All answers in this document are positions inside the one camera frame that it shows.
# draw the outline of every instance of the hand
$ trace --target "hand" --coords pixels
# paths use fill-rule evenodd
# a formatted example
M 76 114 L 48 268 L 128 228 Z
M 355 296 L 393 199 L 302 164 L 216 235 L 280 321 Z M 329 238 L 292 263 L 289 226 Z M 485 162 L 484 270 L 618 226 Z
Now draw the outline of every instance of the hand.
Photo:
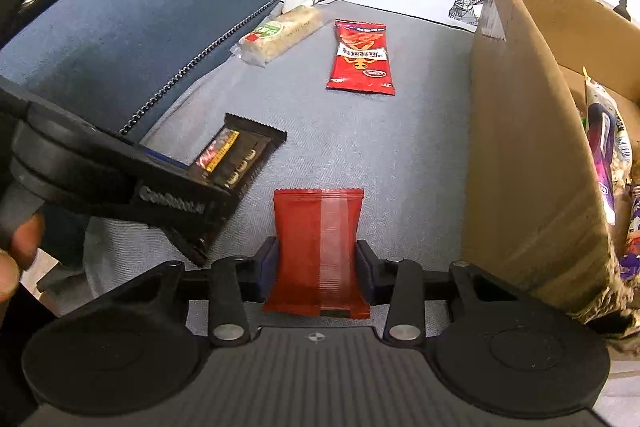
M 20 276 L 36 258 L 36 252 L 44 233 L 44 218 L 34 214 L 18 227 L 11 238 L 9 252 L 0 250 L 0 321 L 2 303 L 6 303 L 18 289 Z

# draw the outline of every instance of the cardboard flap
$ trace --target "cardboard flap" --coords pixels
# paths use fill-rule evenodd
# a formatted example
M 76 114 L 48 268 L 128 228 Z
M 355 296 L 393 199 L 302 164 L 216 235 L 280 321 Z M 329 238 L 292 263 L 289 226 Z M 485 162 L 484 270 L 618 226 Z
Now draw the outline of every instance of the cardboard flap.
M 640 100 L 640 28 L 594 0 L 522 0 L 561 66 Z
M 568 312 L 590 309 L 612 259 L 571 92 L 523 0 L 487 0 L 504 39 L 476 32 L 463 254 Z M 618 293 L 600 298 L 613 311 Z

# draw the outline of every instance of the blue sofa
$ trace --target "blue sofa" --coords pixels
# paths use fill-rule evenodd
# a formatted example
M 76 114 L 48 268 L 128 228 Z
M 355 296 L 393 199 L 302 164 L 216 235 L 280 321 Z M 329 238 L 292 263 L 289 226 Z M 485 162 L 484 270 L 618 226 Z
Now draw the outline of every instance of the blue sofa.
M 268 13 L 274 0 L 60 0 L 0 52 L 0 74 L 102 128 L 140 140 L 199 77 Z M 148 103 L 185 65 L 231 36 Z M 67 266 L 82 259 L 88 216 L 45 208 L 43 248 Z

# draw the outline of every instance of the cardboard box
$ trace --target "cardboard box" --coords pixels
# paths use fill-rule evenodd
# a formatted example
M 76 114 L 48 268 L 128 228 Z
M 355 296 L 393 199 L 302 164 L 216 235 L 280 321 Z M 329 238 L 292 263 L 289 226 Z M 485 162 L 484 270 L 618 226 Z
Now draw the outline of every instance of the cardboard box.
M 472 51 L 463 258 L 639 354 L 638 299 L 613 246 L 624 242 L 629 204 L 618 202 L 609 234 L 576 107 L 583 67 L 639 142 L 640 29 L 595 0 L 485 1 Z

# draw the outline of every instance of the red chips bag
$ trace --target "red chips bag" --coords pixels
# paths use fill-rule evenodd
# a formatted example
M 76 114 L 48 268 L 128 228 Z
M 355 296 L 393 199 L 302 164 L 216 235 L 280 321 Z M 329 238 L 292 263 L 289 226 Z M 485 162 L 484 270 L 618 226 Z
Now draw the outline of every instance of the red chips bag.
M 264 311 L 368 319 L 360 294 L 355 243 L 364 190 L 276 190 L 278 277 Z
M 396 94 L 386 56 L 386 24 L 335 21 L 338 52 L 326 87 Z

